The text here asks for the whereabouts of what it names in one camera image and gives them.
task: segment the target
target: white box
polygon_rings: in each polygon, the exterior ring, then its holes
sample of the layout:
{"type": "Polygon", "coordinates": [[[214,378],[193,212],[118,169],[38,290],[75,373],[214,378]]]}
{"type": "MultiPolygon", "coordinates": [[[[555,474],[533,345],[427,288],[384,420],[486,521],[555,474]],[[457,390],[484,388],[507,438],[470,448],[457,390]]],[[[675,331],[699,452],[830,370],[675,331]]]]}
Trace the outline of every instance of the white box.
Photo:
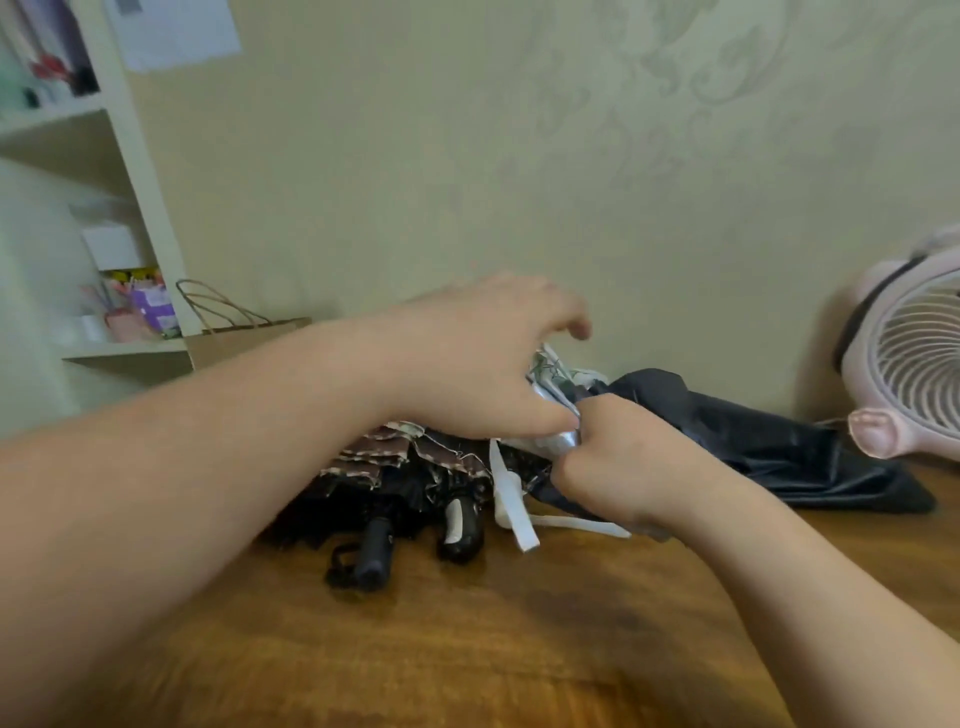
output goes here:
{"type": "Polygon", "coordinates": [[[155,264],[150,247],[126,225],[106,223],[83,228],[81,235],[97,270],[147,268],[155,264]]]}

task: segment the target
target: fan grille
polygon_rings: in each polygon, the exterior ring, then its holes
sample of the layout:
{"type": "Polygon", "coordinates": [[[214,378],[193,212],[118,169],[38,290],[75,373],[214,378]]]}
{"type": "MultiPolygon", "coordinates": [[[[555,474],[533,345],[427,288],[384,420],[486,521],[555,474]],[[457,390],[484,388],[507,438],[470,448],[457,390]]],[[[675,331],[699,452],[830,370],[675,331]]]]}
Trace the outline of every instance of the fan grille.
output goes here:
{"type": "Polygon", "coordinates": [[[871,360],[875,380],[902,412],[960,434],[960,274],[930,280],[892,306],[871,360]]]}

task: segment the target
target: paper bag handle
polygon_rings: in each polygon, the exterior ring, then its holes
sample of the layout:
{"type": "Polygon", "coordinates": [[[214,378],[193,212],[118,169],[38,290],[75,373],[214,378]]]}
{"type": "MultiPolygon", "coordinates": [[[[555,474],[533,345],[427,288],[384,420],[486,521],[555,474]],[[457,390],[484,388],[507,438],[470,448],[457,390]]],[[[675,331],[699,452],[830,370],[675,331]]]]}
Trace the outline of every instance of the paper bag handle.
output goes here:
{"type": "Polygon", "coordinates": [[[210,324],[201,311],[206,311],[207,313],[212,313],[214,316],[219,316],[221,319],[224,319],[224,321],[228,322],[232,327],[241,325],[233,321],[233,319],[231,319],[226,313],[221,313],[220,311],[210,308],[209,306],[200,303],[200,301],[213,301],[215,303],[219,303],[220,305],[226,306],[233,311],[236,311],[245,319],[247,319],[253,328],[259,328],[264,324],[267,326],[272,326],[274,323],[263,314],[257,313],[256,311],[251,311],[249,308],[246,308],[239,303],[235,303],[231,298],[222,294],[209,283],[204,283],[202,280],[180,279],[177,281],[176,286],[177,290],[180,291],[180,295],[183,296],[183,299],[186,301],[187,305],[190,306],[190,310],[197,315],[197,318],[200,319],[200,323],[204,325],[204,331],[211,335],[215,334],[217,329],[210,324]],[[213,295],[211,296],[207,293],[193,293],[191,291],[184,291],[183,285],[185,283],[201,286],[213,295]]]}

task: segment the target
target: right hand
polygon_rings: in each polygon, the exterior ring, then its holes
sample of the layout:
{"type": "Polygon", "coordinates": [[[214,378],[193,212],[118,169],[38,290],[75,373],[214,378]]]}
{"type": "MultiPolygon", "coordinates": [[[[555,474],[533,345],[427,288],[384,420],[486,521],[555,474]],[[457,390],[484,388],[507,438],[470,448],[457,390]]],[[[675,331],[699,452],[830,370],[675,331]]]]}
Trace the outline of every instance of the right hand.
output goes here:
{"type": "Polygon", "coordinates": [[[718,481],[740,475],[635,402],[600,395],[577,402],[580,447],[554,463],[561,493],[627,528],[673,529],[718,481]]]}

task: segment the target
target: paper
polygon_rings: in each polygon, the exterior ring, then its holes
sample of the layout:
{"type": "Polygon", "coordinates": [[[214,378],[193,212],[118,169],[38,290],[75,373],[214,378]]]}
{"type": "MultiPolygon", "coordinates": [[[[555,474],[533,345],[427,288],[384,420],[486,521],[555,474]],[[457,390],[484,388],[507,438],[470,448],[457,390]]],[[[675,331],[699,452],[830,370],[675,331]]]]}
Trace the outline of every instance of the paper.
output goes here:
{"type": "Polygon", "coordinates": [[[104,0],[124,63],[137,73],[240,53],[227,0],[104,0]]]}

